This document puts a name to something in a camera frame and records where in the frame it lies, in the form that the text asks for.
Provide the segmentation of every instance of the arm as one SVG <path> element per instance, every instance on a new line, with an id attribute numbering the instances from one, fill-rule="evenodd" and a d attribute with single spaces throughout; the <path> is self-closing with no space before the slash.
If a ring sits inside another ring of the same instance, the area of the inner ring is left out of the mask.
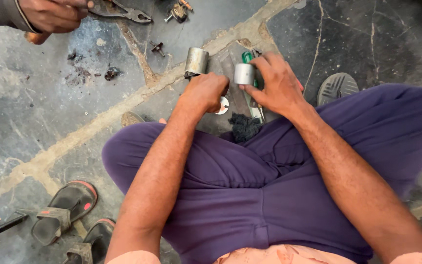
<path id="1" fill-rule="evenodd" d="M 0 26 L 26 32 L 71 32 L 86 16 L 86 0 L 0 0 Z"/>
<path id="2" fill-rule="evenodd" d="M 159 243 L 179 191 L 195 126 L 206 112 L 220 109 L 228 79 L 214 73 L 191 80 L 156 139 L 123 201 L 105 263 L 145 250 L 159 256 Z"/>
<path id="3" fill-rule="evenodd" d="M 258 103 L 294 124 L 332 199 L 383 262 L 422 252 L 422 228 L 416 218 L 384 179 L 305 101 L 289 64 L 274 54 L 252 63 L 261 70 L 266 87 L 263 91 L 243 88 Z"/>

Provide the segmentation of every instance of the pink shirt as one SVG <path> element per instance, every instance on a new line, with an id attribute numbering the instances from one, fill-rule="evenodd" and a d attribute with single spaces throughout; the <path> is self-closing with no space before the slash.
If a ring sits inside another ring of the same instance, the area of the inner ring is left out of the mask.
<path id="1" fill-rule="evenodd" d="M 214 264 L 355 264 L 332 253 L 296 245 L 274 245 L 268 249 L 243 248 L 227 253 Z M 160 264 L 156 255 L 148 251 L 130 251 L 108 264 Z M 391 264 L 422 264 L 422 253 L 398 256 Z"/>

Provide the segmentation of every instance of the hand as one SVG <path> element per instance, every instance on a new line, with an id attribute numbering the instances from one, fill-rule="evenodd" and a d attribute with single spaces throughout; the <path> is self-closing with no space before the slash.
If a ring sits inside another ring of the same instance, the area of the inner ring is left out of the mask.
<path id="1" fill-rule="evenodd" d="M 177 107 L 185 107 L 199 113 L 214 113 L 221 108 L 221 96 L 226 95 L 229 78 L 214 72 L 193 77 L 177 102 Z"/>
<path id="2" fill-rule="evenodd" d="M 304 87 L 281 55 L 268 52 L 249 63 L 261 71 L 265 88 L 262 91 L 252 85 L 239 85 L 239 88 L 245 90 L 257 103 L 281 115 L 292 113 L 294 108 L 307 104 L 302 96 Z"/>
<path id="3" fill-rule="evenodd" d="M 87 16 L 87 0 L 19 0 L 19 6 L 38 30 L 67 33 L 81 24 Z"/>

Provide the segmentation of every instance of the pliers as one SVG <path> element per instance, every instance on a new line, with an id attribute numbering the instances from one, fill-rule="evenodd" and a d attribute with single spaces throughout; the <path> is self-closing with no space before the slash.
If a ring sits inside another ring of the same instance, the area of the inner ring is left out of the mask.
<path id="1" fill-rule="evenodd" d="M 103 13 L 103 12 L 98 12 L 94 9 L 89 9 L 89 12 L 91 12 L 92 14 L 103 16 L 103 17 L 124 17 L 141 24 L 152 22 L 152 19 L 148 15 L 144 14 L 143 11 L 126 8 L 122 4 L 118 3 L 116 0 L 109 0 L 109 1 L 113 2 L 115 5 L 117 5 L 121 9 L 125 10 L 126 13 Z"/>

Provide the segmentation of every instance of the sleeve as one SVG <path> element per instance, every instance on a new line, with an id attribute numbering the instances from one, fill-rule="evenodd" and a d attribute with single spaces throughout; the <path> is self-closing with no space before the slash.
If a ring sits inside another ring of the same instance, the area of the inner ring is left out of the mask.
<path id="1" fill-rule="evenodd" d="M 407 253 L 397 256 L 390 264 L 422 264 L 422 253 Z"/>
<path id="2" fill-rule="evenodd" d="M 107 264 L 160 264 L 159 258 L 149 251 L 130 251 L 120 255 Z"/>
<path id="3" fill-rule="evenodd" d="M 9 26 L 26 32 L 41 33 L 26 18 L 18 0 L 0 0 L 0 26 Z"/>

